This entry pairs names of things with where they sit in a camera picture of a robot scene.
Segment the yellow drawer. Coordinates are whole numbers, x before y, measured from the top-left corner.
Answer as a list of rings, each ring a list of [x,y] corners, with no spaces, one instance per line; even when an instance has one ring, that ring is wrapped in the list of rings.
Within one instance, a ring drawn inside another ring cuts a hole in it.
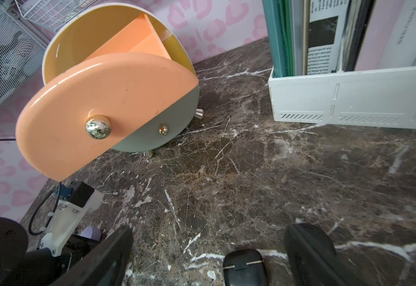
[[[175,35],[171,35],[163,41],[163,46],[166,48],[170,58],[188,69],[192,74],[196,75],[193,64],[185,51],[182,44]]]

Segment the white round drawer cabinet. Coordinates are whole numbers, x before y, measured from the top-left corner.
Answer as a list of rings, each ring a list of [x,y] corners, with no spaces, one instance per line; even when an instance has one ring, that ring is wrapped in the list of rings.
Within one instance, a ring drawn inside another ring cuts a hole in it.
[[[171,35],[155,15],[140,7],[120,2],[96,5],[78,14],[51,40],[42,78],[49,85],[83,64],[103,67],[115,62],[116,70],[100,75],[92,86],[104,102],[124,103],[127,119],[122,126],[117,124],[118,108],[108,114],[122,141],[199,88],[197,76],[173,61],[163,46]]]

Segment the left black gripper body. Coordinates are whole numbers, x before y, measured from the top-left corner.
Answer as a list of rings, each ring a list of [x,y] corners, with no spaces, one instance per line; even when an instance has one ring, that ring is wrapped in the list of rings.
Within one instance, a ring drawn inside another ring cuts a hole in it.
[[[80,262],[99,240],[72,235],[58,257],[48,248],[27,252],[23,260],[0,282],[2,286],[49,286]]]

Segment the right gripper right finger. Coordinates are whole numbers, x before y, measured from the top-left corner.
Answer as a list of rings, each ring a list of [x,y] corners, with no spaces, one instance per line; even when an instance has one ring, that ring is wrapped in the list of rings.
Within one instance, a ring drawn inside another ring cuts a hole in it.
[[[334,243],[311,224],[291,224],[284,234],[288,261],[297,286],[364,286],[338,258]]]

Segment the orange top drawer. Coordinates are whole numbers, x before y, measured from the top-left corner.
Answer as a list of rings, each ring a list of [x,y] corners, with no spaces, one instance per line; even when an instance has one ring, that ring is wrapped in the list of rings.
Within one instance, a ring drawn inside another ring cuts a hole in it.
[[[16,142],[25,160],[55,181],[73,175],[112,149],[121,132],[112,129],[108,114],[119,110],[117,124],[127,119],[124,103],[106,103],[92,84],[117,65],[83,64],[57,83],[43,87],[22,110],[16,125]]]

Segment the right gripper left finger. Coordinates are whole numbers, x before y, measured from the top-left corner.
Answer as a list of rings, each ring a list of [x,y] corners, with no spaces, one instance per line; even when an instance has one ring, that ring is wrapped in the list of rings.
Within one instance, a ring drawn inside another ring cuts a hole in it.
[[[52,284],[54,286],[121,286],[132,245],[132,228],[121,226]]]

